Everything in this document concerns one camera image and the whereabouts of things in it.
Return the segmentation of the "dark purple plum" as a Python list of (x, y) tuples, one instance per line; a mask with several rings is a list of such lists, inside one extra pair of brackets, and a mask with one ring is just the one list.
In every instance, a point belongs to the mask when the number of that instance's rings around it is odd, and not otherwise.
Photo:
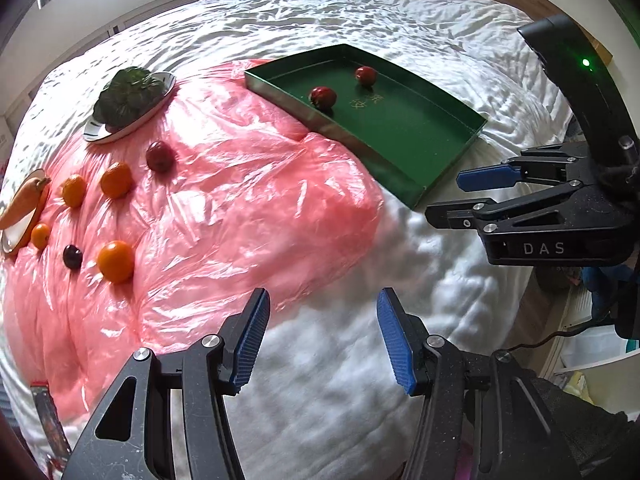
[(84, 254), (75, 245), (69, 244), (63, 249), (63, 262), (67, 269), (77, 271), (82, 266)]

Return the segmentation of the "black white striped plate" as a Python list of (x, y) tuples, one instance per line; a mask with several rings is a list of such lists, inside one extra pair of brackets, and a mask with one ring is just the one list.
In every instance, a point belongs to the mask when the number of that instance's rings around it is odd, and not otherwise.
[(153, 106), (148, 112), (142, 115), (135, 122), (130, 124), (125, 128), (115, 128), (109, 127), (107, 125), (102, 124), (102, 122), (97, 122), (93, 118), (93, 110), (90, 118), (87, 120), (85, 124), (84, 139), (88, 143), (94, 144), (107, 144), (111, 142), (115, 142), (119, 139), (124, 138), (125, 136), (129, 136), (130, 133), (135, 132), (137, 129), (142, 127), (146, 122), (148, 122), (157, 112), (159, 112), (165, 103), (171, 98), (174, 90), (176, 88), (177, 78), (174, 74), (169, 72), (156, 72), (152, 73), (153, 76), (163, 81), (165, 84), (165, 92), (163, 97), (160, 99), (155, 106)]

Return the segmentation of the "photo card red frame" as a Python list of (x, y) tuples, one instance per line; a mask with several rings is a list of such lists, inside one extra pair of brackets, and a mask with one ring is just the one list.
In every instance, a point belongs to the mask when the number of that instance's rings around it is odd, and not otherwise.
[(58, 418), (53, 396), (46, 382), (34, 382), (30, 385), (38, 418), (48, 445), (53, 453), (50, 462), (55, 469), (63, 471), (70, 459), (72, 449), (66, 438), (62, 422)]

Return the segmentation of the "small orange mandarin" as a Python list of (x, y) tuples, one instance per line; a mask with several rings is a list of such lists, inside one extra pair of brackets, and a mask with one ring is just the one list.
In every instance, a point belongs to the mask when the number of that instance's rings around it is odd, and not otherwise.
[(30, 233), (30, 242), (35, 246), (35, 248), (42, 252), (49, 243), (50, 235), (50, 226), (48, 226), (47, 223), (40, 222), (32, 228), (32, 232)]

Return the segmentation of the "green leafy vegetable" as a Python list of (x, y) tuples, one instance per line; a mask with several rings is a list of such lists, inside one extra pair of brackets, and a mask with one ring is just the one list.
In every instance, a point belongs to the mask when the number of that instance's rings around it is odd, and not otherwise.
[(100, 92), (93, 118), (109, 127), (125, 128), (160, 102), (164, 92), (163, 81), (146, 68), (123, 68)]

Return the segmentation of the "red apple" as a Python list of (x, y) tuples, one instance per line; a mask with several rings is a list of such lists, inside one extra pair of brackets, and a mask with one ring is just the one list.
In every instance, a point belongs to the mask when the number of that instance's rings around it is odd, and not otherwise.
[(145, 151), (146, 166), (157, 174), (167, 174), (175, 161), (174, 150), (164, 141), (152, 142)]
[(311, 89), (308, 99), (317, 110), (330, 110), (337, 101), (337, 94), (329, 87), (318, 86)]

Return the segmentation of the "orange oval dish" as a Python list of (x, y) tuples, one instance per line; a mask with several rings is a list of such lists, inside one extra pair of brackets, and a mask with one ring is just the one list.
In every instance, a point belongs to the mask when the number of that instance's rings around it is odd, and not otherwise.
[[(47, 177), (47, 174), (42, 168), (38, 168), (27, 176), (21, 186), (32, 177)], [(21, 218), (21, 220), (13, 226), (10, 226), (5, 230), (1, 230), (1, 252), (5, 257), (14, 257), (17, 252), (30, 241), (32, 228), (38, 223), (40, 214), (42, 213), (44, 205), (47, 203), (47, 199), (49, 198), (50, 186), (51, 182), (44, 188), (39, 203), (34, 210), (29, 211), (24, 218)]]

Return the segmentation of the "smooth orange front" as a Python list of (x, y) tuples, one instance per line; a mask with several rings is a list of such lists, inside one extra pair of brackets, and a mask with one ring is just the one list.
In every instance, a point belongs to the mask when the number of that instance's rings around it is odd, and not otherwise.
[(100, 249), (96, 263), (110, 283), (126, 282), (134, 274), (134, 250), (122, 240), (113, 240)]

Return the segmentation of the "green rectangular tray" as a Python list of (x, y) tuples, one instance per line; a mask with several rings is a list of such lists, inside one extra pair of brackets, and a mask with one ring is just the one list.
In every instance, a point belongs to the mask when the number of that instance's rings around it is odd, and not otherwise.
[[(371, 88), (356, 69), (378, 72)], [(250, 91), (340, 142), (383, 188), (409, 208), (469, 149), (486, 124), (472, 107), (428, 80), (349, 44), (314, 49), (250, 68)], [(309, 102), (311, 89), (337, 94), (330, 110)]]

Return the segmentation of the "small red tomato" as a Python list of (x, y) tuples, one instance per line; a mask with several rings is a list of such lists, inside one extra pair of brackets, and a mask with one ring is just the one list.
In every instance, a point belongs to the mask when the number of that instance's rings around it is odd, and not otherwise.
[(371, 88), (378, 79), (378, 72), (370, 66), (360, 66), (356, 69), (355, 78), (360, 86)]

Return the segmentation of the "pink plastic sheet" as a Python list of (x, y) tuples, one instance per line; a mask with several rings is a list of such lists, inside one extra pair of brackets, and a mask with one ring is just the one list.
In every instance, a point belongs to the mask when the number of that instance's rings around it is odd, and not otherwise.
[[(344, 146), (248, 91), (247, 69), (230, 62), (183, 79), (131, 136), (93, 148), (73, 132), (47, 162), (49, 243), (4, 265), (3, 313), (18, 376), (46, 382), (66, 422), (96, 406), (134, 350), (189, 347), (257, 287), (285, 310), (372, 248), (378, 184)], [(146, 166), (154, 141), (175, 152), (167, 174)], [(134, 186), (110, 200), (100, 179), (115, 162), (129, 165)], [(72, 174), (87, 182), (77, 209), (61, 197)], [(96, 263), (113, 240), (134, 250), (134, 274), (120, 284)], [(63, 262), (69, 244), (84, 254), (77, 271)]]

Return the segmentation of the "white bed sheet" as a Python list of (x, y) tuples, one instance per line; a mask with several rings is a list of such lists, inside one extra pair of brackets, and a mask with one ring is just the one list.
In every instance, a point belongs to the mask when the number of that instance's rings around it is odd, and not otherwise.
[[(259, 63), (352, 44), (434, 82), (486, 118), (461, 167), (495, 164), (558, 143), (570, 107), (518, 34), (519, 10), (489, 0), (201, 0), (160, 14), (67, 62), (43, 81), (18, 129), (1, 197), (10, 200), (61, 141), (85, 124), (100, 92), (126, 67), (183, 79), (213, 67)], [(390, 286), (406, 308), (460, 348), (488, 353), (508, 336), (529, 281), (498, 268), (472, 232), (436, 231), (381, 188), (372, 248), (340, 278), (272, 305), (250, 383), (227, 410), (251, 479), (384, 479), (408, 457), (419, 400), (396, 385), (375, 299)], [(1, 376), (29, 451), (50, 456), (29, 384), (18, 376), (4, 322)]]

